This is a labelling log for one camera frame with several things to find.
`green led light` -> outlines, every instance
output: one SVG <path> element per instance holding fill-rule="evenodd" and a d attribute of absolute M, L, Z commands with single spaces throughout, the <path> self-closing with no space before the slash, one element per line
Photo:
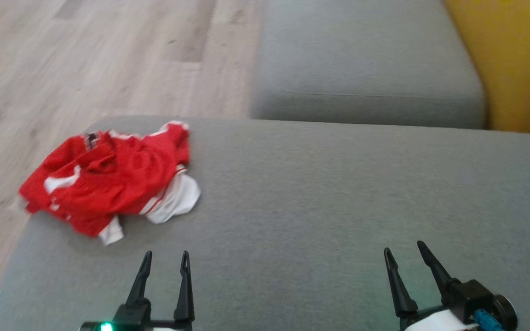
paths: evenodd
<path fill-rule="evenodd" d="M 113 328 L 112 328 L 112 324 L 109 324 L 109 323 L 103 323 L 101 325 L 101 328 L 99 329 L 99 331 L 112 331 Z"/>

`blue connector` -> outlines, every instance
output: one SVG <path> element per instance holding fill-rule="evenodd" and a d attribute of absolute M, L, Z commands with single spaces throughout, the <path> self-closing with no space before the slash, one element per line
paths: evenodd
<path fill-rule="evenodd" d="M 502 325 L 486 310 L 478 309 L 473 314 L 473 319 L 484 331 L 504 331 Z"/>

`sofa cushion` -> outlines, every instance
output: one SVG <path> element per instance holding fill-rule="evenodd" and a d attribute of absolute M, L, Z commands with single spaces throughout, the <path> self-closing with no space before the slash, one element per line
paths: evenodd
<path fill-rule="evenodd" d="M 117 117 L 92 130 L 149 134 L 169 120 Z M 172 316 L 188 250 L 196 330 L 395 330 L 385 247 L 419 307 L 439 304 L 417 240 L 452 276 L 507 296 L 530 330 L 530 135 L 189 123 L 194 210 L 160 225 L 126 217 L 124 239 L 107 247 L 36 214 L 0 282 L 0 331 L 111 319 L 147 250 L 156 319 Z"/>
<path fill-rule="evenodd" d="M 440 0 L 271 0 L 258 119 L 484 126 L 484 92 Z"/>

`laminate flooring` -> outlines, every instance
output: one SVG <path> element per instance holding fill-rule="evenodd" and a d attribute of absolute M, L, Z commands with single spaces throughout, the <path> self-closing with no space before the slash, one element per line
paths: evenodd
<path fill-rule="evenodd" d="M 0 275 L 17 188 L 110 115 L 248 117 L 265 0 L 0 0 Z"/>

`yellow pillow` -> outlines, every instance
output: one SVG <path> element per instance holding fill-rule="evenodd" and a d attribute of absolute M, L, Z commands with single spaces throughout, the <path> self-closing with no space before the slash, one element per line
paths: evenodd
<path fill-rule="evenodd" d="M 494 130 L 530 132 L 530 0 L 446 0 L 490 103 Z"/>

